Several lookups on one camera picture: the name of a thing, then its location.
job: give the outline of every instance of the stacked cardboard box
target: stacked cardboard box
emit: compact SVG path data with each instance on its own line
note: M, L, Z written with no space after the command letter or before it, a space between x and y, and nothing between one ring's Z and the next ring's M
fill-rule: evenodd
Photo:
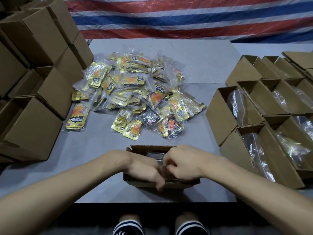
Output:
M0 163L46 160L93 55L63 0L7 0L0 21Z
M243 140L244 134L256 133L276 182L296 189L305 186L302 179L313 178L313 141L294 116L313 119L313 109L293 87L302 90L313 102L310 80L313 53L284 52L283 55L286 58L243 55L226 80L227 87L217 89L206 116L222 156L259 174ZM230 93L237 89L243 92L245 125L238 125L227 105ZM283 96L287 107L274 98L275 90ZM311 150L301 168L284 150L275 135L277 129Z

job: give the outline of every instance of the pile of snack packets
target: pile of snack packets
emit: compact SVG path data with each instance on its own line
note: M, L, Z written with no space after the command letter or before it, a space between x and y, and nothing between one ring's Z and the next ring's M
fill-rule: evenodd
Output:
M118 109L112 131L137 140L143 125L163 138L176 138L184 124L206 105L181 92L183 65L158 52L149 59L136 50L112 53L108 58L96 55L84 70L84 78L75 83L72 96L79 102L65 128L80 131L89 113Z

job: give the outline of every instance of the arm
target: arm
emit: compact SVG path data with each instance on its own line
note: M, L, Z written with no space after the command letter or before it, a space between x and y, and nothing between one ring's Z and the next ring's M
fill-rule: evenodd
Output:
M216 156L179 145L164 157L179 179L205 177L229 189L284 234L312 234L313 201Z
M119 172L156 182L157 189L161 189L165 181L158 167L152 158L110 151L2 198L0 234L37 234L81 196Z

